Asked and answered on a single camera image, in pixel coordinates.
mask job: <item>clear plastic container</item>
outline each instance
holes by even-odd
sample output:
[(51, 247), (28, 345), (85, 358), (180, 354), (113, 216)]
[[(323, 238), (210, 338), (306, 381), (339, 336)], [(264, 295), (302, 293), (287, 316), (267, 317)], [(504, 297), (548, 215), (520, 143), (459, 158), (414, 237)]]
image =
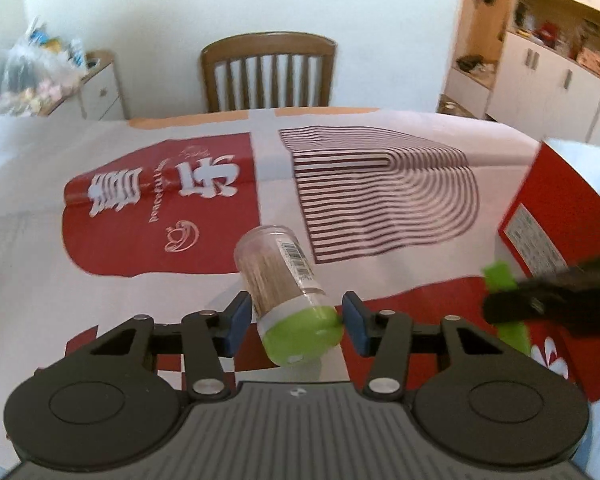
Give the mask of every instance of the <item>clear plastic container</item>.
[(269, 358), (287, 366), (320, 357), (342, 339), (340, 317), (316, 281), (293, 231), (261, 226), (235, 247)]

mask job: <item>green lid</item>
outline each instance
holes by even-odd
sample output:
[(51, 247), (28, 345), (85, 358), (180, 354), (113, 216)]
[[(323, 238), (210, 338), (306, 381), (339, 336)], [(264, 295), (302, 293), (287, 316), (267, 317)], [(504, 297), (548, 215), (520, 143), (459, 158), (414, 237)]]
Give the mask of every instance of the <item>green lid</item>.
[[(509, 266), (503, 261), (497, 261), (493, 265), (485, 267), (482, 273), (489, 292), (518, 288), (518, 284), (513, 278)], [(504, 341), (525, 355), (531, 354), (529, 330), (522, 321), (498, 323), (494, 327), (501, 341)]]
[(262, 336), (269, 359), (278, 366), (320, 357), (342, 339), (344, 328), (332, 306), (304, 308), (271, 326)]

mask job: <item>red and white tablecloth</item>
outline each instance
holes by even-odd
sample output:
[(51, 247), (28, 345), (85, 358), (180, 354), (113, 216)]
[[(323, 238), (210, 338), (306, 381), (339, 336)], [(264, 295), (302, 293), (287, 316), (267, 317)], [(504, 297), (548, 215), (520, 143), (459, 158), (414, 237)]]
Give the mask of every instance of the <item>red and white tablecloth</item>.
[[(0, 118), (0, 465), (17, 460), (2, 424), (17, 384), (134, 314), (224, 309), (242, 289), (235, 243), (260, 224), (295, 231), (334, 304), (355, 290), (374, 309), (488, 328), (480, 270), (506, 257), (496, 228), (537, 146), (501, 124), (384, 110)], [(360, 384), (369, 367), (345, 338), (319, 362), (277, 368), (256, 330), (222, 361), (236, 382)], [(179, 356), (158, 367), (179, 387)], [(410, 386), (433, 370), (416, 359)]]

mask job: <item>chair backrest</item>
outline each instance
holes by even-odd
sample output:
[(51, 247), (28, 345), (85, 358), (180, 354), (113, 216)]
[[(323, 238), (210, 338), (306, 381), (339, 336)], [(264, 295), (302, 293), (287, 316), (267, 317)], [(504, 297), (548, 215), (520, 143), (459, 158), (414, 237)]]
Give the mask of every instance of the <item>chair backrest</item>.
[[(223, 108), (227, 110), (266, 108), (267, 104), (273, 108), (282, 106), (281, 76), (284, 78), (282, 82), (286, 81), (284, 106), (294, 106), (294, 103), (299, 106), (328, 106), (335, 52), (334, 41), (304, 32), (259, 32), (216, 41), (200, 54), (208, 111), (221, 110), (219, 86), (224, 89)], [(265, 79), (263, 65), (267, 57), (270, 57), (270, 77)], [(299, 65), (296, 63), (298, 58), (301, 61)], [(281, 68), (279, 65), (284, 61), (286, 66)], [(294, 77), (296, 71), (299, 72), (299, 80)], [(255, 72), (255, 81), (250, 78), (249, 72)], [(314, 91), (310, 88), (310, 72), (315, 72), (316, 76)], [(219, 81), (216, 81), (217, 74), (221, 75)]]

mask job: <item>plastic bag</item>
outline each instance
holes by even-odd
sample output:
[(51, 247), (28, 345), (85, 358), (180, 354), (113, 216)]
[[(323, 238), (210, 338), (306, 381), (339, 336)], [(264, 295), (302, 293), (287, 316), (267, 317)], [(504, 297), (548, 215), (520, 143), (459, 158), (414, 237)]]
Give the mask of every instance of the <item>plastic bag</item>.
[(77, 91), (85, 74), (62, 55), (17, 43), (0, 55), (0, 115), (35, 115)]

